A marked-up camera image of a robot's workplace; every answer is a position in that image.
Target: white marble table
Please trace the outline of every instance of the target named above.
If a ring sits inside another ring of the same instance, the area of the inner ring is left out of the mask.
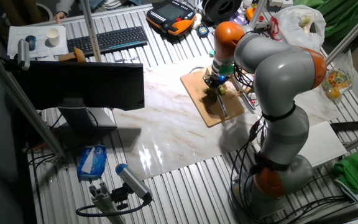
[[[180,81],[197,66],[210,65],[208,56],[155,68],[146,68],[145,108],[113,110],[128,166],[147,179],[195,162],[239,149],[250,127],[260,118],[246,112],[207,128]],[[335,105],[318,87],[295,98],[309,116],[310,125],[339,117]]]

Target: plastic bag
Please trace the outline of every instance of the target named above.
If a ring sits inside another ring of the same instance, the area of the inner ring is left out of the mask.
[[[106,166],[106,159],[106,146],[84,147],[78,163],[78,176],[82,178],[100,178]]]
[[[315,33],[310,32],[314,23]],[[326,22],[316,9],[307,6],[292,6],[272,16],[270,33],[275,40],[306,47],[317,52],[324,42]]]
[[[342,94],[353,87],[354,67],[352,54],[340,54],[334,59],[334,68],[327,72],[321,86],[330,100],[340,101]]]

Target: orange object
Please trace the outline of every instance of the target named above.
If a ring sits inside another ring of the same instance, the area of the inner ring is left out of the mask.
[[[218,58],[233,56],[238,41],[245,34],[235,22],[222,22],[215,29],[215,55]]]
[[[250,8],[250,9],[246,10],[246,16],[249,21],[251,21],[252,16],[254,15],[255,9],[256,8]]]
[[[277,171],[271,171],[265,167],[261,172],[254,175],[254,181],[258,189],[265,195],[279,198],[285,194]]]
[[[153,22],[151,19],[149,19],[148,17],[146,17],[146,19],[153,25],[155,25],[156,27],[158,28],[161,28],[160,25],[156,24],[155,22]],[[178,35],[178,34],[181,34],[183,33],[184,31],[186,31],[194,22],[194,20],[196,19],[196,17],[194,16],[192,18],[192,20],[188,20],[188,19],[185,19],[185,20],[182,20],[180,19],[179,21],[177,21],[176,19],[176,23],[172,24],[173,27],[176,27],[178,30],[176,30],[175,32],[174,31],[170,31],[168,30],[168,33],[169,34],[172,34],[172,35]]]
[[[84,52],[81,49],[74,47],[74,51],[72,53],[68,53],[65,55],[59,56],[60,62],[86,62]]]
[[[38,149],[42,149],[43,147],[45,147],[47,145],[47,143],[43,143],[43,144],[41,144],[41,145],[39,145],[39,146],[37,146],[37,147],[34,147],[34,148],[32,148],[31,149],[31,151],[36,151],[36,150],[38,150]]]
[[[168,30],[168,33],[173,34],[173,35],[178,35],[183,33],[184,31],[186,31],[194,22],[194,20],[196,19],[196,17],[193,17],[192,20],[180,20],[179,22],[174,23],[172,26],[176,27],[178,30],[176,30],[175,32],[172,32],[170,30]]]
[[[320,53],[315,52],[314,50],[311,49],[307,49],[302,47],[303,49],[307,50],[314,62],[314,72],[315,72],[315,77],[314,77],[314,84],[312,89],[316,88],[318,85],[321,84],[321,82],[324,80],[324,77],[326,76],[327,73],[327,63],[326,60],[324,58],[323,55],[321,55]]]
[[[328,98],[335,100],[336,98],[339,98],[341,95],[341,92],[337,87],[332,87],[329,90],[327,90],[326,95]]]

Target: robotic arm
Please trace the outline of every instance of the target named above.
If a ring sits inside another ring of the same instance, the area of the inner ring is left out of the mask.
[[[239,27],[233,22],[223,22],[216,28],[211,76],[220,77],[219,69],[214,67],[233,63],[233,59],[242,69],[254,73],[254,91],[267,123],[267,133],[255,156],[253,181],[242,183],[242,188],[254,189],[252,207],[265,210],[256,215],[260,218],[269,214],[269,207],[272,212],[275,210],[276,198],[299,190],[313,176],[309,161],[298,155],[308,138],[308,116],[293,99],[323,81],[326,62],[313,50],[248,34]]]

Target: orange controller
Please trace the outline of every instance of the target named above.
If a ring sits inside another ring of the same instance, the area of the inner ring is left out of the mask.
[[[177,1],[165,1],[146,14],[146,19],[163,32],[178,35],[186,31],[196,18],[194,10]]]

